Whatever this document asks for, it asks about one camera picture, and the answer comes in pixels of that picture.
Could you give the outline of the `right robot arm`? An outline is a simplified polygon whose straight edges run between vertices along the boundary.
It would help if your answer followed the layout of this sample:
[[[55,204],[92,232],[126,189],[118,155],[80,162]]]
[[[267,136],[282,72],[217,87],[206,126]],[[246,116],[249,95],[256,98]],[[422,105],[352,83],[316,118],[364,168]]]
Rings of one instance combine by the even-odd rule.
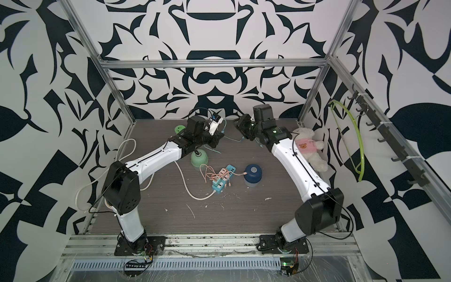
[[[301,196],[302,205],[278,232],[285,242],[298,239],[336,224],[342,213],[344,195],[332,189],[311,167],[295,144],[295,137],[284,126],[278,126],[270,105],[258,105],[253,115],[234,120],[235,128],[250,141],[258,140],[283,165]]]

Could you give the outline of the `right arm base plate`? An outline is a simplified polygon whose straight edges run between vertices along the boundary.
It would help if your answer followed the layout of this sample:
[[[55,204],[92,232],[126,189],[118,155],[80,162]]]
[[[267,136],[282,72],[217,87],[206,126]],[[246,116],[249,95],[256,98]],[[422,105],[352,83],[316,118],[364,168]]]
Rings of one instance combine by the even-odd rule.
[[[260,235],[257,250],[262,254],[307,254],[309,247],[306,239],[287,242],[281,233]]]

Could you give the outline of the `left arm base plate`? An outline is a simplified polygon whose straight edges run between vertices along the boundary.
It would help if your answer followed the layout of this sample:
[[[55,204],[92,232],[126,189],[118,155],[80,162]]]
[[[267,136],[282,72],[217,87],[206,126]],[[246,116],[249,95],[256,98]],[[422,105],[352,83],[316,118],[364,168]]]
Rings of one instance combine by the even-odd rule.
[[[123,235],[118,235],[114,256],[153,256],[165,249],[166,239],[164,236],[141,236],[131,243]]]

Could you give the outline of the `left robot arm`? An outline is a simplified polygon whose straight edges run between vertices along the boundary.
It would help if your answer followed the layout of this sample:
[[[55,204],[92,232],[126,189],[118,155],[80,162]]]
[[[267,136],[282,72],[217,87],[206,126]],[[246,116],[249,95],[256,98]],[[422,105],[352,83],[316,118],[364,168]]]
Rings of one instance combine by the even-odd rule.
[[[223,118],[218,114],[208,119],[190,117],[186,127],[169,137],[162,146],[135,160],[126,163],[116,161],[110,166],[102,196],[116,214],[122,235],[128,243],[136,243],[145,234],[138,213],[141,184],[168,164],[191,153],[198,155],[198,149],[204,145],[215,148],[224,137],[218,129],[222,123]]]

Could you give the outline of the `pink charger plug cube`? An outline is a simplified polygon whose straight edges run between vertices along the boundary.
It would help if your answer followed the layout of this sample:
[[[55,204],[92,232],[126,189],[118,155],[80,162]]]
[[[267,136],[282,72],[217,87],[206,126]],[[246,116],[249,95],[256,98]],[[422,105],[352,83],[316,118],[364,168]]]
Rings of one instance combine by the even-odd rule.
[[[218,179],[224,179],[225,177],[229,176],[229,171],[226,168],[221,169],[221,171],[218,172],[217,178]]]

